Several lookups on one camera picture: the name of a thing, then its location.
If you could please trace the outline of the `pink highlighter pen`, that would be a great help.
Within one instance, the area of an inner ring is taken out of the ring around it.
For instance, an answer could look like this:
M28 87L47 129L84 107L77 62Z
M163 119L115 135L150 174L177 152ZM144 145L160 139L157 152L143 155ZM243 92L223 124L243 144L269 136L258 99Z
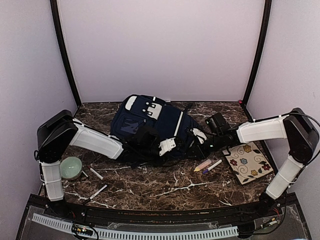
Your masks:
M194 172L199 172L208 165L210 165L212 161L210 159L205 160L204 162L200 163L198 166L195 167Z

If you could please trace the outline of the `navy blue backpack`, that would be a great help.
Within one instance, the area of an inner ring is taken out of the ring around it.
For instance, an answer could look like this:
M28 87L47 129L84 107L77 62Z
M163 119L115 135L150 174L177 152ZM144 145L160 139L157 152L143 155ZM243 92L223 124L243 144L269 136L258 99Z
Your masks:
M192 128L203 132L200 124L188 115L187 110L181 110L154 96L133 94L123 101L112 119L110 134L150 151L152 155L147 160L127 155L124 160L149 162L158 167L172 160L191 159L192 138L187 129ZM175 138L176 147L159 156L160 142L171 138Z

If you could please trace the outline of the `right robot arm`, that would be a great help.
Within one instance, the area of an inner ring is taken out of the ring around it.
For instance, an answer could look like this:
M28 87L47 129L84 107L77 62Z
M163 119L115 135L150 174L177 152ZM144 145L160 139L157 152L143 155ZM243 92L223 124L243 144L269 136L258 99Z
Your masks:
M206 158L213 152L228 152L230 148L251 142L287 141L287 158L255 205L255 213L260 217L274 210L277 199L320 154L320 124L298 107L278 116L251 119L235 126L230 126L218 112L209 117L206 124L209 133L198 128L189 131L194 137L197 158Z

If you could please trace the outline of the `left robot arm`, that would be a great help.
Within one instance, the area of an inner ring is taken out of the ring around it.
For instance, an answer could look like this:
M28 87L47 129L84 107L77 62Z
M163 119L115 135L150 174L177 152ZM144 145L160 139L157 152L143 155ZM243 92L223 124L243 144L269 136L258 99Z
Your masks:
M63 201L61 159L68 146L87 149L116 160L133 155L137 159L149 160L149 150L133 143L105 134L73 118L69 110L62 110L43 123L36 132L37 149L34 159L41 167L42 182L45 185L51 210L60 218L67 218L70 206Z

